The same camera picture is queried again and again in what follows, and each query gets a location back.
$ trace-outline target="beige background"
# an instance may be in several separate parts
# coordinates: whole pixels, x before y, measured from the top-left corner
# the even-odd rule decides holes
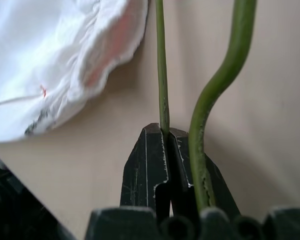
[[[188,130],[225,55],[232,0],[165,0],[171,125]],[[123,166],[143,126],[159,120],[155,2],[132,62],[64,126],[0,144],[0,157],[79,239],[94,208],[117,206]],[[260,0],[251,52],[205,134],[243,214],[300,205],[300,0]]]

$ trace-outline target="white cloth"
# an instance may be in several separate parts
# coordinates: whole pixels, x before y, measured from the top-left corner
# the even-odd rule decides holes
[[[56,128],[99,95],[133,57],[147,8],[147,0],[0,0],[0,142]]]

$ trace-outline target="pink stain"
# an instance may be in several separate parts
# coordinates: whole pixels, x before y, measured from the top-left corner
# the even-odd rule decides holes
[[[118,57],[129,43],[129,30],[131,22],[134,20],[133,6],[134,1],[131,0],[121,19],[109,30],[108,34],[110,37],[107,46],[111,47],[107,47],[104,54],[104,59],[101,60],[100,64],[98,64],[98,66],[89,76],[87,82],[85,83],[87,87],[91,87],[96,83],[103,69],[105,69],[111,60]]]

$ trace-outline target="thin green stem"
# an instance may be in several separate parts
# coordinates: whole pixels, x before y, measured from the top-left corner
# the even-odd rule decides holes
[[[251,45],[257,0],[235,0],[231,36],[226,56],[205,86],[195,105],[189,130],[189,156],[198,211],[215,205],[211,179],[206,169],[204,132],[209,113],[219,96],[241,71]]]
[[[166,140],[170,131],[167,63],[166,63],[166,40],[165,19],[163,0],[156,0],[156,37],[157,37],[157,64],[159,81],[159,112],[160,128]]]

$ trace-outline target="black plastic object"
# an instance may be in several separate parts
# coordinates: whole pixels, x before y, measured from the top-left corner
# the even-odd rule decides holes
[[[216,205],[232,220],[240,215],[218,167],[207,157]],[[167,147],[158,123],[144,127],[123,171],[121,206],[150,207],[159,223],[175,216],[198,222],[190,170],[188,133],[170,129]]]
[[[92,212],[85,240],[300,240],[300,209],[272,211],[264,224],[248,217],[231,222],[218,208],[200,215],[199,232],[183,216],[158,225],[145,207],[120,207]]]
[[[0,240],[59,240],[57,226],[12,173],[0,176]]]

